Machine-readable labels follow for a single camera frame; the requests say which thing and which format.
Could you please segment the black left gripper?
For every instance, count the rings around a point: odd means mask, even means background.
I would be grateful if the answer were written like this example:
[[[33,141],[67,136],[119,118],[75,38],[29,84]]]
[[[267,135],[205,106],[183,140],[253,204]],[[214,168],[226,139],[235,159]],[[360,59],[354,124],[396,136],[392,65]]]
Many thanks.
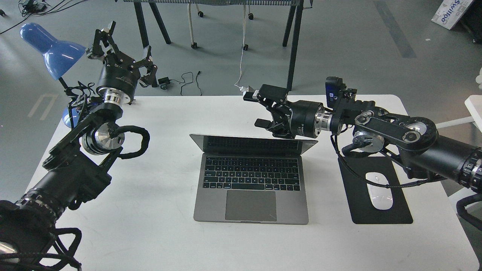
[[[117,45],[114,43],[112,34],[115,29],[116,22],[112,21],[110,25],[102,30],[95,31],[93,44],[87,49],[87,57],[89,59],[98,59],[103,61],[101,75],[98,81],[98,92],[103,89],[113,88],[122,91],[128,96],[134,96],[138,80],[141,87],[148,86],[158,87],[156,81],[156,72],[158,67],[153,63],[151,46],[148,45],[143,49],[146,54],[145,58],[134,62],[135,60],[129,56],[119,57]],[[139,69],[145,67],[146,75],[140,77]]]

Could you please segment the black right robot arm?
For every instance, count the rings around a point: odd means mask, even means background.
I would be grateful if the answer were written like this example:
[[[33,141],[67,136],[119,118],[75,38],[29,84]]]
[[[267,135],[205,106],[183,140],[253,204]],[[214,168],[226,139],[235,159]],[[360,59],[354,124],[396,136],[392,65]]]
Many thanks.
[[[339,161],[349,172],[354,170],[345,158],[382,153],[401,166],[416,182],[400,187],[419,186],[453,180],[474,191],[456,203],[461,218],[481,229],[481,219],[466,207],[481,201],[481,147],[439,135],[432,120],[389,113],[375,101],[356,99],[357,90],[347,88],[342,78],[327,77],[326,102],[288,100],[288,90],[264,84],[258,90],[241,88],[243,99],[257,102],[272,115],[272,120],[257,119],[256,127],[274,137],[316,138],[321,131],[331,132]]]

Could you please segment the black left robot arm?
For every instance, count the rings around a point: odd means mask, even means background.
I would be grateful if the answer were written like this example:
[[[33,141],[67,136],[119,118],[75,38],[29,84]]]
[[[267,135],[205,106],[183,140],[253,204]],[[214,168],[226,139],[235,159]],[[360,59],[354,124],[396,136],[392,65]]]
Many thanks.
[[[91,48],[59,41],[39,24],[21,27],[21,38],[39,51],[53,77],[62,76],[84,54],[103,62],[95,97],[72,98],[68,113],[79,108],[77,123],[70,118],[71,131],[49,152],[42,166],[47,174],[17,202],[1,201],[1,270],[58,271],[70,265],[81,270],[74,258],[82,233],[78,228],[57,228],[66,209],[76,210],[91,201],[110,184],[107,173],[117,158],[136,158],[146,152],[148,131],[138,126],[119,126],[122,105],[132,103],[138,82],[155,85],[157,66],[151,47],[144,48],[139,61],[122,53],[112,35],[115,22],[95,31]]]

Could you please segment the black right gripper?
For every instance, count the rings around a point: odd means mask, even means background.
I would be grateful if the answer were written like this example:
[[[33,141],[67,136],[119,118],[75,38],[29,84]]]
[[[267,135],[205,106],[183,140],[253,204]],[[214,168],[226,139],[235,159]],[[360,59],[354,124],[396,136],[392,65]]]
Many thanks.
[[[323,104],[306,100],[287,101],[288,89],[263,84],[258,91],[243,92],[243,100],[257,102],[272,115],[273,120],[257,119],[256,127],[272,132],[272,136],[294,139],[296,135],[316,138],[316,115],[324,112]]]

